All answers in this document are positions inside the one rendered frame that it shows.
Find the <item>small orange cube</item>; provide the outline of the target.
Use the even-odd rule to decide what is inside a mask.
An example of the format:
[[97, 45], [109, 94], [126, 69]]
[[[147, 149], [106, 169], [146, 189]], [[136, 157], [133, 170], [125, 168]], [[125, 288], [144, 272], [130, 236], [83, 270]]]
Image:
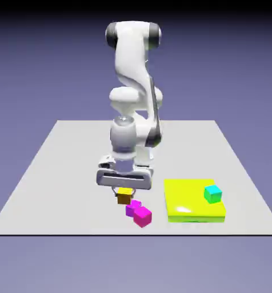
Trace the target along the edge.
[[131, 202], [131, 193], [132, 193], [132, 188], [118, 188], [118, 196], [117, 196], [117, 203], [118, 204], [123, 204], [123, 205], [128, 205]]

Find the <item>large yellow box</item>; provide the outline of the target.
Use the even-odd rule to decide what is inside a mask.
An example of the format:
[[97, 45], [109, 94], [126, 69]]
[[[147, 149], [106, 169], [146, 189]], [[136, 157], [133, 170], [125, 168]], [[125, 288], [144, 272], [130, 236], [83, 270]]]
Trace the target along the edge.
[[204, 198], [213, 179], [165, 179], [167, 218], [171, 223], [223, 223], [226, 208], [222, 201], [210, 204]]

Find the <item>small magenta cube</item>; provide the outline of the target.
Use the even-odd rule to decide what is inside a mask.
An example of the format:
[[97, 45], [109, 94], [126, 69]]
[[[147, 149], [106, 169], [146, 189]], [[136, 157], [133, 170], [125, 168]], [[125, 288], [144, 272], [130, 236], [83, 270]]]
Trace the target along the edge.
[[141, 228], [147, 226], [152, 221], [152, 212], [144, 206], [138, 207], [134, 210], [134, 223]]

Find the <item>small cyan cube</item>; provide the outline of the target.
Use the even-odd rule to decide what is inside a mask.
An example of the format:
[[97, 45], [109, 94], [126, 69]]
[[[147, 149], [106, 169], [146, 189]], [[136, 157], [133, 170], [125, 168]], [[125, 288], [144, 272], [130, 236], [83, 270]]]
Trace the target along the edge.
[[206, 186], [204, 190], [204, 198], [210, 204], [218, 203], [221, 201], [222, 191], [216, 185]]

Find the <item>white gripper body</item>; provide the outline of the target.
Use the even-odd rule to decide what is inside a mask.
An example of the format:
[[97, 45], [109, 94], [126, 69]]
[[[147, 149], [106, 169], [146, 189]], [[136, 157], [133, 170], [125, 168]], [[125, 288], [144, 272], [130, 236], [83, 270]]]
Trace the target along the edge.
[[100, 168], [96, 182], [107, 187], [123, 187], [133, 189], [151, 189], [151, 171], [147, 168], [136, 168], [128, 173], [119, 173], [113, 169]]

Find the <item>small purple cube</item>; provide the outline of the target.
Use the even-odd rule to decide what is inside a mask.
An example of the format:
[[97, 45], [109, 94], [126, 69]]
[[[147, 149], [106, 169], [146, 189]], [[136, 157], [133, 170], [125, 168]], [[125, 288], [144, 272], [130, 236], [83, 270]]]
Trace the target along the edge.
[[126, 216], [134, 217], [134, 211], [141, 207], [142, 203], [138, 200], [131, 200], [130, 204], [128, 204], [125, 208]]

